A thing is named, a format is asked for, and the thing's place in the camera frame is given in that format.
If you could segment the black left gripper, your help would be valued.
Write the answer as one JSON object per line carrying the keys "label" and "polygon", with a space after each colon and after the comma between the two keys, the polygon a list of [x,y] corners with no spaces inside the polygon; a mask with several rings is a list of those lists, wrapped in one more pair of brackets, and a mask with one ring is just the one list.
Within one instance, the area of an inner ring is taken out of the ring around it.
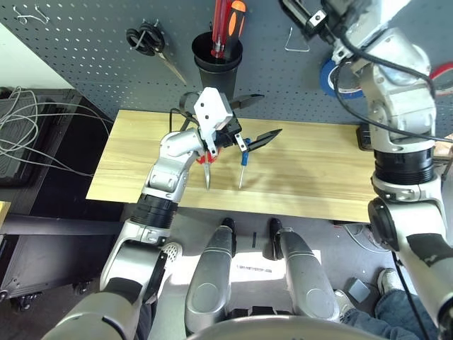
{"label": "black left gripper", "polygon": [[[259,93],[252,93],[236,97],[230,101],[232,109],[243,109],[264,99],[265,96]],[[241,137],[242,127],[237,118],[232,118],[221,130],[216,131],[214,145],[217,148],[227,148],[232,145],[238,145],[241,149],[244,148],[244,143]],[[266,146],[274,138],[276,138],[282,129],[268,131],[262,135],[257,136],[254,140],[249,138],[245,139],[246,152],[252,152],[261,147]]]}

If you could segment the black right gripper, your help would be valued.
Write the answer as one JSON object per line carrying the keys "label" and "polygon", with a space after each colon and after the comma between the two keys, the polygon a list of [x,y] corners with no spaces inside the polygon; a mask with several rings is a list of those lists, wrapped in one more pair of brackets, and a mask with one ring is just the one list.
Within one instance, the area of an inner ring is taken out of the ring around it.
{"label": "black right gripper", "polygon": [[321,8],[314,14],[297,0],[280,0],[282,10],[299,26],[309,24],[311,33],[326,43],[334,43],[351,16],[355,15],[355,1],[321,1]]}

